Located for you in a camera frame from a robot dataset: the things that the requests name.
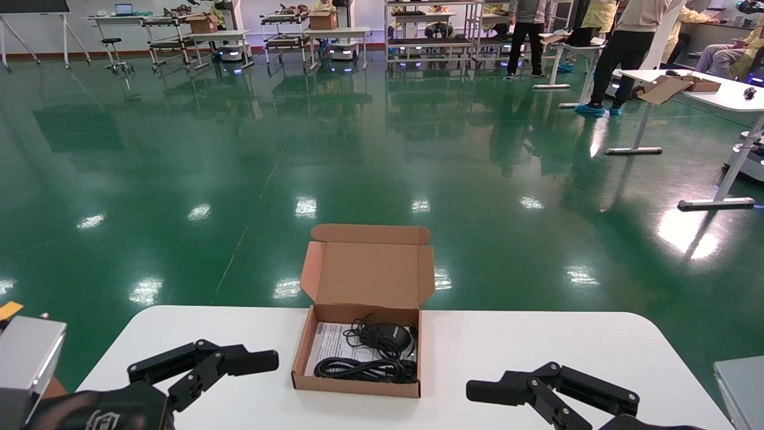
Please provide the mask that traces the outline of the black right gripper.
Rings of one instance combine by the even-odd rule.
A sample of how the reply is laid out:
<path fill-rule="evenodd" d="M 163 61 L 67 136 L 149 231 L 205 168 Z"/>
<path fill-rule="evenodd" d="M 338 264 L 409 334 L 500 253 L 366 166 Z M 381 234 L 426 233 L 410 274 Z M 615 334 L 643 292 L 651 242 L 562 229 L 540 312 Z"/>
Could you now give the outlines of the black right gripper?
<path fill-rule="evenodd" d="M 531 406 L 556 429 L 592 429 L 559 395 L 613 414 L 600 430 L 702 430 L 691 425 L 653 425 L 637 419 L 639 396 L 570 367 L 549 362 L 532 372 L 506 371 L 497 382 L 472 379 L 467 399 L 476 403 Z"/>

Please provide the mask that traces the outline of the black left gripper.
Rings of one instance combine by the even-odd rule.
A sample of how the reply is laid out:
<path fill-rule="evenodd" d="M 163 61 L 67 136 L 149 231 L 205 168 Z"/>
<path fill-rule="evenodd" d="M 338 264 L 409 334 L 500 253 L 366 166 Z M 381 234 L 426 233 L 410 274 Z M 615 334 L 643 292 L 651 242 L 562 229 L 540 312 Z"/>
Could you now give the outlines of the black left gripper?
<path fill-rule="evenodd" d="M 175 412 L 186 410 L 222 377 L 278 368 L 274 349 L 251 352 L 244 345 L 219 346 L 201 339 L 129 365 L 131 384 L 123 388 L 44 398 L 27 429 L 174 429 Z M 168 396 L 150 385 L 182 374 L 186 376 L 170 386 Z"/>

